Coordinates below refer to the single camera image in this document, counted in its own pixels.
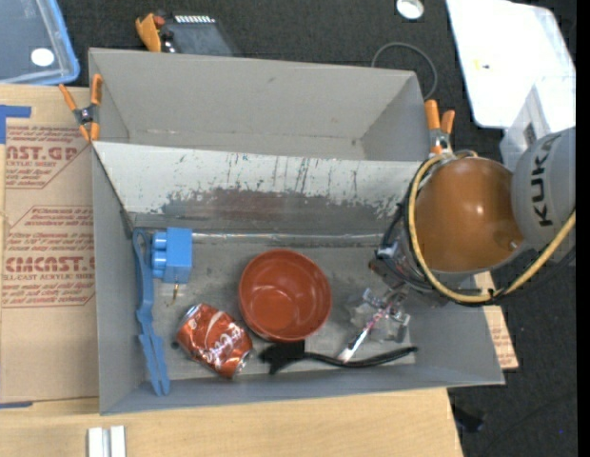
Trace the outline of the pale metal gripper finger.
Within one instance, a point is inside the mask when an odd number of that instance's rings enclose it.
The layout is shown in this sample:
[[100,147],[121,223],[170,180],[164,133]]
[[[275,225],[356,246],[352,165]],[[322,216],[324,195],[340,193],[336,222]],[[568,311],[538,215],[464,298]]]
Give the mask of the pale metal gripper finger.
[[352,326],[364,326],[374,318],[386,319],[388,317],[387,303],[388,295],[386,293],[376,295],[370,288],[367,288],[359,298],[348,303],[348,320]]
[[408,328],[410,315],[393,303],[381,305],[379,308],[370,305],[360,306],[353,311],[354,322],[363,322],[355,335],[346,343],[345,348],[337,356],[342,363],[349,363],[361,345],[369,336],[376,332],[380,340],[397,340]]

